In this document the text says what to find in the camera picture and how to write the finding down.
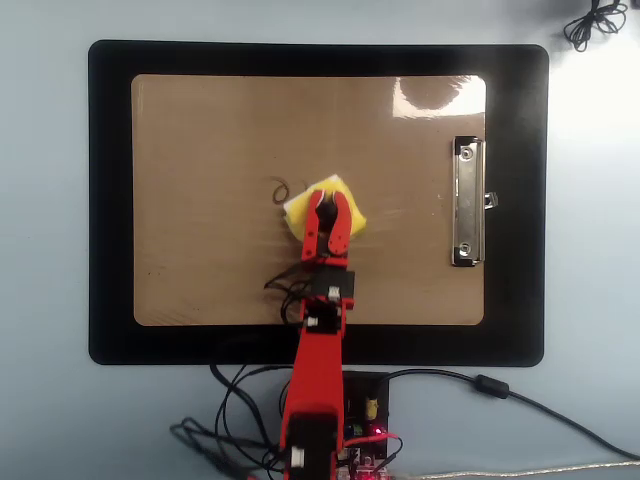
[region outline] metal clip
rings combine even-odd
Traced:
[[[484,261],[484,212],[498,205],[498,196],[485,193],[485,144],[476,137],[453,142],[452,263],[473,267]]]

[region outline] brown clipboard board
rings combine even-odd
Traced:
[[[482,320],[482,264],[451,265],[452,141],[484,138],[479,77],[139,75],[131,88],[138,323],[279,323],[282,299],[262,286],[301,247],[274,178],[293,196],[332,174],[368,220],[350,247],[349,323]]]

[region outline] screw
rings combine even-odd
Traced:
[[[470,253],[471,253],[471,245],[469,245],[467,242],[462,242],[460,244],[460,255],[463,257],[466,257]]]
[[[471,160],[473,158],[473,150],[469,147],[462,147],[460,149],[460,156],[463,160]]]

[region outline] circuit board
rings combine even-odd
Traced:
[[[389,417],[389,384],[380,385],[384,373],[344,372],[344,439],[369,437],[386,432]],[[377,393],[377,411],[368,401]],[[343,460],[355,455],[360,466],[373,465],[376,460],[387,458],[387,442],[368,443],[351,452],[341,453]]]

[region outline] clipboard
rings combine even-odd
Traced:
[[[482,318],[479,322],[474,318],[467,319],[466,324],[449,325],[442,320],[436,320],[437,325],[410,325],[358,319],[362,323],[350,323],[347,329],[344,362],[525,366],[540,360],[548,78],[544,50],[523,45],[382,47],[100,41],[89,52],[89,351],[95,361],[288,363],[297,346],[296,332],[275,323],[167,322],[170,326],[154,327],[136,321],[134,265],[139,255],[134,254],[137,155],[132,85],[139,75],[165,80],[186,76],[198,81],[234,76],[381,82],[399,78],[400,83],[407,84],[425,77],[482,79],[486,85],[486,184],[488,191],[500,195],[500,207],[486,219],[486,262],[468,269],[483,273]],[[359,202],[358,193],[354,193]],[[365,265],[357,273],[366,269]],[[264,278],[256,279],[258,285],[262,281]],[[465,301],[465,289],[451,299],[455,301]]]
[[[480,77],[139,75],[131,88],[138,323],[281,324],[282,294],[262,286],[301,252],[282,202],[332,173],[368,218],[349,249],[349,323],[480,323],[483,264],[451,261],[453,142],[484,138]]]

